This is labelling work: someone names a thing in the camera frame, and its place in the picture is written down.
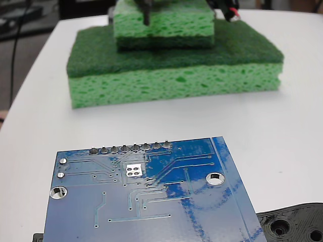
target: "screw hole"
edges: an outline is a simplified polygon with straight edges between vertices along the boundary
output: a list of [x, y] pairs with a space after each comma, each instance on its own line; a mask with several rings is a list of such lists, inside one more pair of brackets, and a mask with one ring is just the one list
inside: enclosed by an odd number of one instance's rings
[[283, 236], [289, 232], [290, 226], [287, 221], [279, 219], [271, 224], [271, 229], [274, 234]]
[[218, 186], [221, 185], [222, 183], [224, 183], [225, 177], [224, 175], [222, 175], [221, 173], [210, 173], [206, 176], [206, 181], [214, 186]]
[[62, 199], [66, 196], [67, 189], [64, 187], [55, 187], [50, 191], [50, 197], [53, 199]]
[[320, 231], [314, 230], [310, 235], [311, 240], [313, 241], [321, 241], [323, 238], [323, 235]]

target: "green scrubbing pad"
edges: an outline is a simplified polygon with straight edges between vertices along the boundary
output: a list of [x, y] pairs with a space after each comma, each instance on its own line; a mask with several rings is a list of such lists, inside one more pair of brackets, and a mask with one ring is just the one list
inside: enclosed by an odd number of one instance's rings
[[118, 53], [111, 26], [80, 31], [67, 71], [73, 107], [277, 90], [283, 55], [243, 22], [216, 20], [214, 49]]
[[154, 0], [150, 25], [134, 0], [119, 0], [114, 35], [121, 49], [210, 48], [214, 44], [214, 12], [204, 0]]
[[78, 33], [67, 65], [69, 77], [135, 70], [156, 70], [196, 65], [282, 63], [283, 55], [246, 23], [216, 20], [216, 45], [212, 49], [125, 51], [115, 47], [112, 26]]

